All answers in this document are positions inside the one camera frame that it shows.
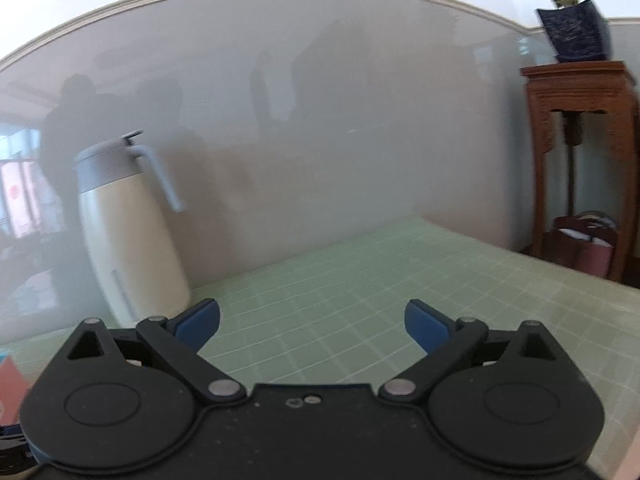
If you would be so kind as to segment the cream thermos jug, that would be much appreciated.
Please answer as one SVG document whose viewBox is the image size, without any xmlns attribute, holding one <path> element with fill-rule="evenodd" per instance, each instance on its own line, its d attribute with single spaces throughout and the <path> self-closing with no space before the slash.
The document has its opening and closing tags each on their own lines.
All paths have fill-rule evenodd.
<svg viewBox="0 0 640 480">
<path fill-rule="evenodd" d="M 93 145 L 75 158 L 79 217 L 96 279 L 122 327 L 151 316 L 173 318 L 191 292 L 155 195 L 146 162 L 169 207 L 184 211 L 174 181 L 152 148 L 133 131 Z"/>
</svg>

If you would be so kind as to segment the green checked tablecloth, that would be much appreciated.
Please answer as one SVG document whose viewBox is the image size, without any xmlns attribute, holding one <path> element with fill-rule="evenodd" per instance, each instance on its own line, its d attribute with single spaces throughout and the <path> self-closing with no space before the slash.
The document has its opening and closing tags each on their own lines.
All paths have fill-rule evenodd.
<svg viewBox="0 0 640 480">
<path fill-rule="evenodd" d="M 194 290 L 215 298 L 218 334 L 204 359 L 247 385 L 378 385 L 416 362 L 404 329 L 419 299 L 498 330 L 538 320 L 562 344 L 605 410 L 590 462 L 620 472 L 639 429 L 639 294 L 610 281 L 402 220 L 347 242 Z"/>
</svg>

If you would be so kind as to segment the colourful red-lined cardboard box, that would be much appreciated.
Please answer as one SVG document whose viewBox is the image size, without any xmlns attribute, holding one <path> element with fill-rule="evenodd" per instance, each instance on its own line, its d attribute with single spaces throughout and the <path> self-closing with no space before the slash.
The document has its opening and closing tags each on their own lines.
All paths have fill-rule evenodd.
<svg viewBox="0 0 640 480">
<path fill-rule="evenodd" d="M 18 370 L 13 359 L 2 354 L 0 363 L 0 425 L 18 422 L 20 408 L 32 383 Z"/>
</svg>

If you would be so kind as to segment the dark red bag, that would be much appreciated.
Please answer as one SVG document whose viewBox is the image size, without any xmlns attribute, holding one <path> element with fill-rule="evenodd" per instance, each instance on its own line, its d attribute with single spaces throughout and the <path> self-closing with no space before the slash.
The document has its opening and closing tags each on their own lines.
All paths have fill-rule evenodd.
<svg viewBox="0 0 640 480">
<path fill-rule="evenodd" d="M 553 220 L 544 255 L 559 266 L 606 278 L 617 240 L 617 222 L 604 212 L 588 210 Z"/>
</svg>

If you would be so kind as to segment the carved wooden plant stand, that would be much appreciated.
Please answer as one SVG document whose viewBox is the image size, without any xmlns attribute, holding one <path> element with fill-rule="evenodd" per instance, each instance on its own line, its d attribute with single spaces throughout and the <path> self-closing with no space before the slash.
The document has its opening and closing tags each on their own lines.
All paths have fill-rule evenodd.
<svg viewBox="0 0 640 480">
<path fill-rule="evenodd" d="M 634 252 L 639 209 L 639 98 L 622 61 L 527 66 L 526 103 L 534 160 L 534 220 L 530 254 L 555 256 L 548 192 L 559 187 L 547 162 L 560 144 L 565 156 L 567 217 L 597 202 L 613 207 L 617 235 L 606 277 L 618 282 Z"/>
</svg>

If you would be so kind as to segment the dark blue plant pot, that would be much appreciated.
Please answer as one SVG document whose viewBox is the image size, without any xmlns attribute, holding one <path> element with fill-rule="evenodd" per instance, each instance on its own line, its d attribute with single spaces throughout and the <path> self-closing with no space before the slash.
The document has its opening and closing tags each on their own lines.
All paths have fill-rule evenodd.
<svg viewBox="0 0 640 480">
<path fill-rule="evenodd" d="M 537 10 L 559 63 L 609 61 L 613 55 L 608 22 L 592 0 L 556 10 Z"/>
</svg>

